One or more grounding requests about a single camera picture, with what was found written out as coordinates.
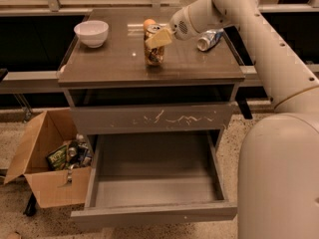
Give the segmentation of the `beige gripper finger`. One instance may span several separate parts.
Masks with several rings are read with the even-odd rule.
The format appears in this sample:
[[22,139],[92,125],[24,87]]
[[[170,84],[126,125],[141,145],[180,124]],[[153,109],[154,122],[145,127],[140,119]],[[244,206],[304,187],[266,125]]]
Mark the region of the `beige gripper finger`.
[[146,46],[149,49],[154,49],[168,45],[172,42],[172,35],[173,32],[170,28],[161,28],[146,40]]

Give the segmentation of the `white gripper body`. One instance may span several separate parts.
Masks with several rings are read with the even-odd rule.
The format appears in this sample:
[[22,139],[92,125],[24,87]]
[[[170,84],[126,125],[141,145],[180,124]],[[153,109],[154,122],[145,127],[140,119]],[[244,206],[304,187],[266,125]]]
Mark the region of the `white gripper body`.
[[169,20],[169,26],[177,39],[190,39],[193,34],[191,32],[191,26],[188,17],[188,8],[184,7],[175,12]]

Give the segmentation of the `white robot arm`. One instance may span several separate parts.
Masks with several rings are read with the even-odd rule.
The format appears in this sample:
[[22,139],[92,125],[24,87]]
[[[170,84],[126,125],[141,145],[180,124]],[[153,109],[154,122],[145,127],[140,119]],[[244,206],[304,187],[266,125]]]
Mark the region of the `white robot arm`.
[[261,15],[257,0],[197,0],[149,48],[233,24],[274,114],[246,135],[238,162],[238,239],[319,239],[319,80]]

